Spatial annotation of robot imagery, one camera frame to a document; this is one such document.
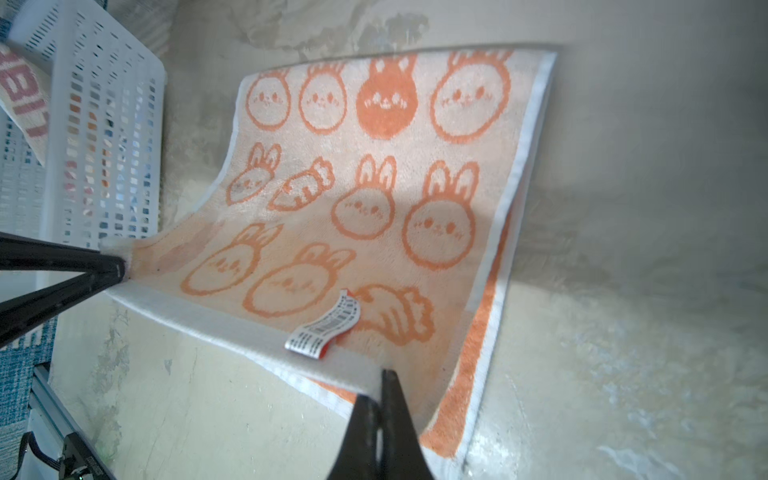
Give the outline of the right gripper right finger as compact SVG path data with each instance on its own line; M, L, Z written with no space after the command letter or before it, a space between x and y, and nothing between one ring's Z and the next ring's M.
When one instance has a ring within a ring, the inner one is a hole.
M432 480L433 475L423 455L399 377L394 370L382 371L381 401L381 478Z

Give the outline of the orange bunny towel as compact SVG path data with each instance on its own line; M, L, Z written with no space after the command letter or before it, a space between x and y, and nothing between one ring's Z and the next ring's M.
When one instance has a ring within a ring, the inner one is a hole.
M501 46L313 62L239 86L216 181L113 297L336 411L394 370L433 476L461 475L556 54Z

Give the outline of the white plastic basket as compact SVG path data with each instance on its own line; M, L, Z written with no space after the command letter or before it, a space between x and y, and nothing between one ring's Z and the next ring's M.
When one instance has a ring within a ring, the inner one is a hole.
M95 1L28 1L8 44L52 80L47 157L1 120L1 229L97 249L159 225L166 71Z

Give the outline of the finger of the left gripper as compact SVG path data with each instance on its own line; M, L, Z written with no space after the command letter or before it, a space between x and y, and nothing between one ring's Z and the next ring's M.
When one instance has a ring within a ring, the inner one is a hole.
M1 303L1 347L6 347L58 314L119 284L116 273L83 273L53 286Z
M2 232L1 270L124 273L126 262L95 250Z

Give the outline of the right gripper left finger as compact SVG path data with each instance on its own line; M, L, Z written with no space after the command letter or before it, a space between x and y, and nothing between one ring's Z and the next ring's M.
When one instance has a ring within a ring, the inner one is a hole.
M370 397L359 395L328 480L378 478L377 442L379 407Z

